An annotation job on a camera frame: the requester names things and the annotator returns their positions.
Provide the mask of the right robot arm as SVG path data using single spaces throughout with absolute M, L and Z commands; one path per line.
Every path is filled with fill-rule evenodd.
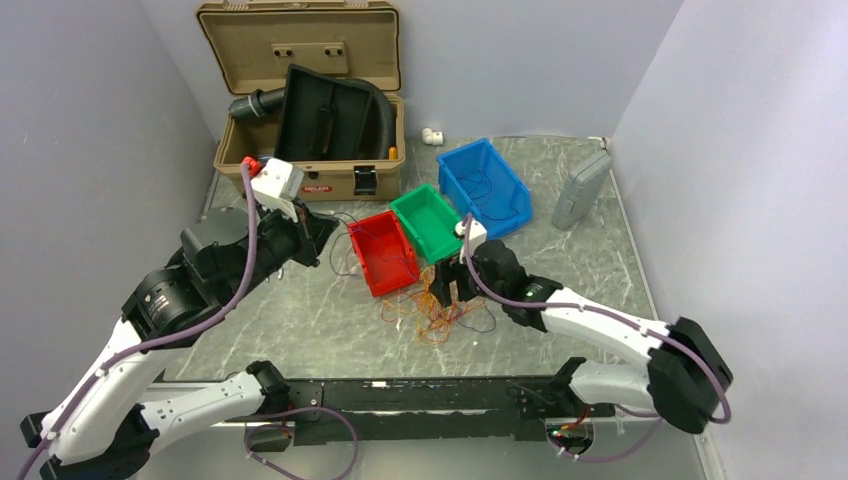
M 671 426 L 700 434 L 732 418 L 733 374 L 704 328 L 679 317 L 666 323 L 589 300 L 563 284 L 532 275 L 500 240 L 438 261 L 429 286 L 440 304 L 486 298 L 516 324 L 592 343 L 618 358 L 605 364 L 569 359 L 551 382 L 557 411 L 585 406 L 635 407 Z

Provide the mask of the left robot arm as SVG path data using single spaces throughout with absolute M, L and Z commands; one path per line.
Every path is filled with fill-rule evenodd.
M 112 335 L 71 395 L 26 416 L 28 446 L 44 453 L 44 479 L 127 479 L 154 454 L 214 424 L 279 417 L 290 388 L 269 361 L 175 398 L 143 401 L 148 386 L 199 338 L 197 326 L 245 296 L 285 263 L 315 267 L 338 220 L 297 204 L 296 216 L 226 207 L 185 229 L 181 248 L 124 303 Z

